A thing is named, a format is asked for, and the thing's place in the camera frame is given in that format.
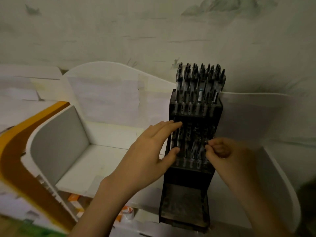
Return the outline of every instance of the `label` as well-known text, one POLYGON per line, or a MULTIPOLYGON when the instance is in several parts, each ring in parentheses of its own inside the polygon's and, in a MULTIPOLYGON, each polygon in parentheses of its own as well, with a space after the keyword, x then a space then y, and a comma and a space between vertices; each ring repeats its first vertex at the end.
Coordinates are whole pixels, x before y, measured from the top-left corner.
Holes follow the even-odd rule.
POLYGON ((200 90, 197 101, 202 101, 202 95, 203 95, 203 90, 200 90))

